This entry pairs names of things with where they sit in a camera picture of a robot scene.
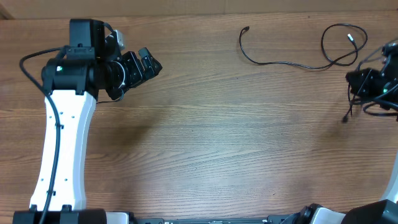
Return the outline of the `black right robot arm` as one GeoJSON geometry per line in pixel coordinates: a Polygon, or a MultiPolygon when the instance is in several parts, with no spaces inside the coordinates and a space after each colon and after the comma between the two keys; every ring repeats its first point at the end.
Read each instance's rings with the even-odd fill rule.
{"type": "MultiPolygon", "coordinates": [[[[348,120],[354,106],[360,106],[371,116],[397,117],[397,42],[386,43],[379,48],[384,58],[380,70],[372,68],[356,70],[346,74],[348,82],[349,110],[343,117],[348,120]]],[[[397,224],[397,161],[394,161],[391,177],[380,201],[351,209],[346,213],[335,212],[319,204],[303,207],[278,219],[285,224],[397,224]]]]}

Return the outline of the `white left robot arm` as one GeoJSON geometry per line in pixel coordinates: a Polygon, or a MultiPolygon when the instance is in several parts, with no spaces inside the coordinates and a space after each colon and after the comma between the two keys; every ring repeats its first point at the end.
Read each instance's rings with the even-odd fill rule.
{"type": "Polygon", "coordinates": [[[146,49],[112,53],[84,45],[57,49],[42,70],[46,131],[39,179],[29,209],[14,223],[133,223],[129,212],[86,206],[84,173],[88,131],[105,90],[112,102],[154,78],[161,64],[146,49]]]}

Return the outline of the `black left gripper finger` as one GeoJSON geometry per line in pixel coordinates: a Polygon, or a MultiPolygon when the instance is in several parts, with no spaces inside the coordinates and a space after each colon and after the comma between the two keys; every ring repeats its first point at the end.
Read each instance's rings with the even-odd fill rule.
{"type": "Polygon", "coordinates": [[[146,47],[141,48],[139,50],[139,56],[141,57],[141,63],[145,70],[148,69],[155,70],[157,68],[157,66],[154,63],[152,54],[149,52],[149,50],[146,47]]]}
{"type": "Polygon", "coordinates": [[[144,81],[156,77],[162,70],[162,65],[154,58],[144,58],[141,60],[144,67],[144,81]]]}

